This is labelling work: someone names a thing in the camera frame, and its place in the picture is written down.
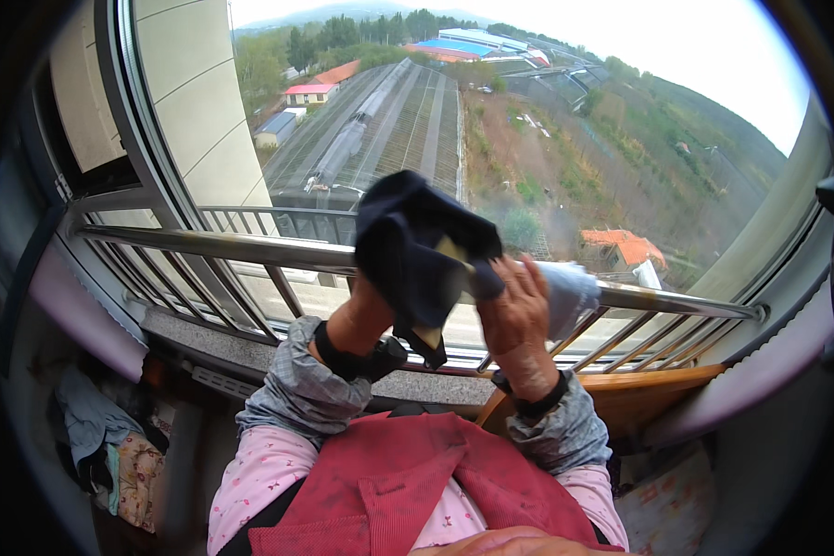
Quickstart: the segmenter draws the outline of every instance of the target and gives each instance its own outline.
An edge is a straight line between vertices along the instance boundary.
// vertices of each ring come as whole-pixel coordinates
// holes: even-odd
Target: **pink floral shirt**
[[[234,460],[226,466],[213,496],[207,554],[215,556],[252,517],[298,479],[309,474],[318,451],[295,432],[271,425],[245,430]],[[611,542],[630,550],[614,510],[608,472],[582,465],[556,476],[587,517]],[[412,548],[454,543],[486,530],[485,518],[469,494],[451,478]]]

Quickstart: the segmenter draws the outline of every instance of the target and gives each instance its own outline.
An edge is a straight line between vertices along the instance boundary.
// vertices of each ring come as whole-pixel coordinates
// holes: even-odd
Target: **hand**
[[[429,546],[409,556],[603,556],[562,537],[551,537],[538,528],[516,526],[477,533],[446,546]]]
[[[491,262],[503,280],[503,292],[478,302],[485,344],[517,398],[543,399],[556,386],[559,372],[546,349],[550,327],[549,287],[541,270],[528,255],[524,266],[510,256]]]
[[[364,357],[392,326],[393,317],[392,309],[376,288],[361,272],[356,272],[349,299],[327,320],[327,337],[337,350]]]

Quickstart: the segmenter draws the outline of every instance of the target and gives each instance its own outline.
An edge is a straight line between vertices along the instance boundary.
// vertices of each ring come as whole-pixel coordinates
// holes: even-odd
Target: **sky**
[[[359,0],[367,4],[370,0]],[[319,6],[328,0],[231,0],[235,27]],[[753,0],[556,0],[516,10],[512,0],[397,2],[458,8],[569,44],[602,59],[617,56],[640,71],[684,85],[744,117],[786,155],[809,101],[805,71],[781,30]]]

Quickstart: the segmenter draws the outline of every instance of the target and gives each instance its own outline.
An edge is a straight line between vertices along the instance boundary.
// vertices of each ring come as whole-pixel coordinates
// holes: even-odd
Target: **wrist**
[[[559,381],[556,363],[543,346],[535,349],[522,344],[495,355],[494,361],[510,383],[513,396],[529,403],[544,399]]]
[[[339,351],[369,355],[389,325],[346,301],[327,320],[327,337]]]

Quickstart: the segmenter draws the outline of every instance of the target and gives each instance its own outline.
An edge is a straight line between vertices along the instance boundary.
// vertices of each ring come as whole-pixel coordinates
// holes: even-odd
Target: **pile of clothes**
[[[153,425],[154,405],[135,385],[100,386],[74,364],[62,373],[48,407],[59,459],[98,506],[154,533],[152,500],[169,435]]]

